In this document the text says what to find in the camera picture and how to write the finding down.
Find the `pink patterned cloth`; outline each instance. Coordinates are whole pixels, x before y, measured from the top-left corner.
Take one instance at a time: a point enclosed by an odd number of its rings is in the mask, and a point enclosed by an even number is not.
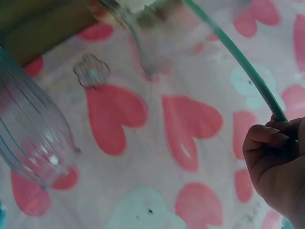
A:
[[[225,30],[289,118],[305,115],[302,9],[303,1],[253,0]],[[281,228],[242,153],[248,128],[271,112],[236,60],[212,34],[147,79],[134,48],[124,31],[96,24],[25,68],[83,154],[49,190],[3,165],[9,228]],[[105,66],[106,82],[79,84]]]

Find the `clear plastic piece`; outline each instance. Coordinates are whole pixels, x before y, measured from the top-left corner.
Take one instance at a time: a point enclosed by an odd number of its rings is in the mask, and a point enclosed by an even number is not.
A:
[[[79,150],[46,93],[0,49],[0,154],[19,175],[49,187]]]
[[[167,0],[131,13],[118,8],[116,17],[131,32],[142,68],[153,75],[184,50],[211,35],[212,30],[181,0]],[[222,28],[249,5],[247,0],[195,1]]]

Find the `tablecloth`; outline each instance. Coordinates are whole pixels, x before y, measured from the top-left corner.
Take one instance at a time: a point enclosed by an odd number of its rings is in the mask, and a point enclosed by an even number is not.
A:
[[[286,115],[304,116],[305,2],[253,3],[225,32]],[[84,88],[81,68],[110,72],[104,83]],[[8,228],[281,228],[282,217],[255,192],[242,154],[248,128],[271,112],[215,36],[150,78],[129,34],[99,23],[25,70],[62,110],[82,154],[48,190],[1,161]]]

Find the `red heart print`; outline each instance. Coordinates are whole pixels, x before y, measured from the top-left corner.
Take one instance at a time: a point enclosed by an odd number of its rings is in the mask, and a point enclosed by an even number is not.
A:
[[[207,139],[217,135],[223,126],[222,116],[212,106],[186,96],[163,96],[162,105],[172,157],[181,168],[197,172],[198,156],[194,138]]]
[[[24,71],[31,77],[36,77],[43,69],[43,58],[39,57],[24,68]]]
[[[108,24],[96,23],[78,34],[78,37],[88,42],[102,42],[111,38],[113,27]]]
[[[237,32],[244,37],[251,38],[256,35],[257,24],[250,9],[236,17],[233,24]]]
[[[76,186],[80,176],[77,166],[69,169],[68,174],[61,175],[53,184],[53,189],[67,190]]]
[[[300,72],[305,72],[305,16],[298,15],[294,25],[294,48],[296,64]]]
[[[301,85],[292,85],[282,94],[286,105],[288,119],[303,117],[305,114],[305,88]]]
[[[186,223],[187,229],[208,229],[208,225],[222,226],[223,211],[216,193],[201,183],[186,184],[178,194],[176,215]]]
[[[254,18],[265,25],[278,25],[282,19],[273,0],[252,0],[251,11]]]
[[[233,113],[233,151],[237,159],[243,160],[244,138],[251,126],[257,123],[254,114],[249,111]]]
[[[252,0],[251,6],[236,17],[233,24],[239,34],[251,38],[257,32],[256,21],[270,26],[281,22],[281,15],[272,0]]]
[[[201,42],[197,45],[195,45],[194,47],[192,47],[191,49],[189,49],[186,54],[190,55],[190,56],[198,56],[203,52],[204,49],[204,43]]]
[[[235,173],[234,185],[239,201],[242,203],[249,202],[253,195],[253,185],[246,168]]]
[[[51,208],[51,199],[47,191],[11,171],[13,195],[19,209],[28,216],[40,217]]]
[[[263,220],[261,229],[275,229],[275,226],[280,220],[280,218],[280,214],[276,211],[269,211]]]
[[[97,145],[111,156],[121,155],[126,148],[122,126],[143,126],[147,105],[136,93],[114,85],[86,88],[89,121]]]
[[[211,33],[210,35],[208,35],[206,37],[206,40],[211,41],[211,42],[215,42],[215,41],[218,41],[218,37],[214,33]]]

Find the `hand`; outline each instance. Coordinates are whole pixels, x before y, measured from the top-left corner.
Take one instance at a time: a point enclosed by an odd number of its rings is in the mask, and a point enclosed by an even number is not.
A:
[[[243,152],[259,195],[295,229],[305,228],[305,118],[252,126]]]

